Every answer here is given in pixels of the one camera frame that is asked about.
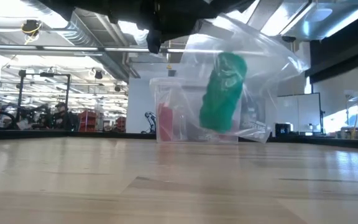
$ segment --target wooden table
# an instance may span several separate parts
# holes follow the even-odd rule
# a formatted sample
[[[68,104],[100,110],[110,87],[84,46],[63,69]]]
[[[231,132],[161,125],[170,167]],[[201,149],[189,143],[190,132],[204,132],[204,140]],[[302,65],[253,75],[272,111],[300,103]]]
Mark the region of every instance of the wooden table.
[[[358,149],[0,141],[2,223],[358,223]]]

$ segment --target green object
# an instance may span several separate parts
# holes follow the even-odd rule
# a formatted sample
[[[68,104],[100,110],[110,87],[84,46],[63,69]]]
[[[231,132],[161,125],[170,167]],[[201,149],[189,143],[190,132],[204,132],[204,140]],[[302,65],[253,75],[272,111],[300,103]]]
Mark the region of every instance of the green object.
[[[200,109],[202,128],[219,133],[231,130],[246,73],[247,64],[242,57],[227,52],[218,55]]]

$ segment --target person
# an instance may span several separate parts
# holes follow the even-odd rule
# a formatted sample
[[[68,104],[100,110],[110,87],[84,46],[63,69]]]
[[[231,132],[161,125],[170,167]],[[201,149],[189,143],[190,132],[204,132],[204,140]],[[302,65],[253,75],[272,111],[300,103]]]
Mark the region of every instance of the person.
[[[57,113],[53,114],[55,120],[55,129],[64,129],[66,131],[77,131],[79,125],[79,119],[77,115],[68,111],[66,116],[66,103],[60,102],[56,106]]]

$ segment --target ceiling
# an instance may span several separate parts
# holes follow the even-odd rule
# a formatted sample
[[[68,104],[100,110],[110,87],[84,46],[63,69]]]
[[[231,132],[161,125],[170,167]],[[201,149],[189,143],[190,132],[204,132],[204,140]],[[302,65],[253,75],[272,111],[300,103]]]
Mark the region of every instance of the ceiling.
[[[127,82],[130,77],[150,78],[153,74],[167,76],[167,63],[176,67],[181,60],[180,51],[153,55],[122,50],[135,48],[139,51],[139,47],[146,47],[147,31],[138,30],[135,24],[125,21],[111,24],[106,16],[82,9],[76,9],[71,21],[67,22],[36,0],[0,0],[2,5],[0,45],[27,44],[36,48],[31,51],[0,48],[0,102],[15,102],[18,71],[28,69],[35,73],[71,74],[69,106],[72,108],[97,108],[103,105],[101,107],[105,108],[106,114],[121,113],[126,110]],[[308,41],[323,39],[349,21],[352,22],[352,19],[356,20],[357,10],[358,0],[255,0],[244,12],[233,11],[228,16],[280,41],[281,35]],[[21,25],[28,19],[42,21],[40,34],[30,41],[21,29]],[[181,37],[163,43],[162,48],[183,50],[187,41],[188,37]],[[69,48],[44,50],[39,46]],[[87,51],[73,50],[74,47],[116,49],[100,52],[98,48]],[[103,71],[102,80],[95,80],[96,70]],[[57,87],[64,86],[64,79],[55,77],[51,81],[26,77],[25,82],[28,84],[24,87],[24,100],[29,102],[28,105],[63,101],[62,91]],[[120,87],[120,92],[115,91],[116,86]]]

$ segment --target clear plastic bag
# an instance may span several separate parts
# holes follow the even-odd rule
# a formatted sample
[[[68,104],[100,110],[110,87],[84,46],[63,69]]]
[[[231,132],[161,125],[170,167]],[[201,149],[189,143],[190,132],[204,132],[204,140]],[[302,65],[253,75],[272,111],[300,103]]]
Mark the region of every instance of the clear plastic bag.
[[[219,16],[200,22],[176,77],[154,78],[159,142],[266,142],[271,131],[267,104],[278,84],[309,65],[259,31]]]

